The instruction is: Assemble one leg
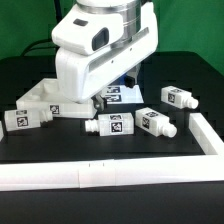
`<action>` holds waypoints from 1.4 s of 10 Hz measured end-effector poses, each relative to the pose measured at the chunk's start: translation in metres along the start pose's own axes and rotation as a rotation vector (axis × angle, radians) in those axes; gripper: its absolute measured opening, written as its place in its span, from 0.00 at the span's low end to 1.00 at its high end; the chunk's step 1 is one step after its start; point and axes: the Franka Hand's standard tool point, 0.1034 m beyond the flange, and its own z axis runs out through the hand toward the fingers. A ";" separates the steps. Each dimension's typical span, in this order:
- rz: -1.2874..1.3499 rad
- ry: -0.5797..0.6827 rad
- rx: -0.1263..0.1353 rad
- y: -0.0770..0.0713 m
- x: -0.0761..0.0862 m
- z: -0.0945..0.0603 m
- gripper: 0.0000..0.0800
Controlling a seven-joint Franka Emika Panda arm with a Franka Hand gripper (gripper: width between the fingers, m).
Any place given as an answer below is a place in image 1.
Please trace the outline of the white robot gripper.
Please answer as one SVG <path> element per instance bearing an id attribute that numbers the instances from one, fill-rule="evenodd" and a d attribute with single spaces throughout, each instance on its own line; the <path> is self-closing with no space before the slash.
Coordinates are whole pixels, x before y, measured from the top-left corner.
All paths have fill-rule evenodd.
<path id="1" fill-rule="evenodd" d="M 106 17 L 109 43 L 91 55 L 77 54 L 59 47 L 56 54 L 59 88 L 66 98 L 77 103 L 83 103 L 95 95 L 94 108 L 104 111 L 107 100 L 96 94 L 141 63 L 157 48 L 154 4 L 77 2 L 74 6 L 84 13 Z"/>

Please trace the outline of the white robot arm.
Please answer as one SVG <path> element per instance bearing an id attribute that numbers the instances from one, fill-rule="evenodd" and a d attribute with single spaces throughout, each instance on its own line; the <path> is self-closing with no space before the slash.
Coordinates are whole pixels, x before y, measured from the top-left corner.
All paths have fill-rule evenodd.
<path id="1" fill-rule="evenodd" d="M 52 31 L 59 47 L 56 74 L 63 95 L 75 103 L 91 100 L 104 109 L 101 91 L 126 74 L 137 82 L 140 63 L 158 45 L 150 0 L 76 0 Z"/>

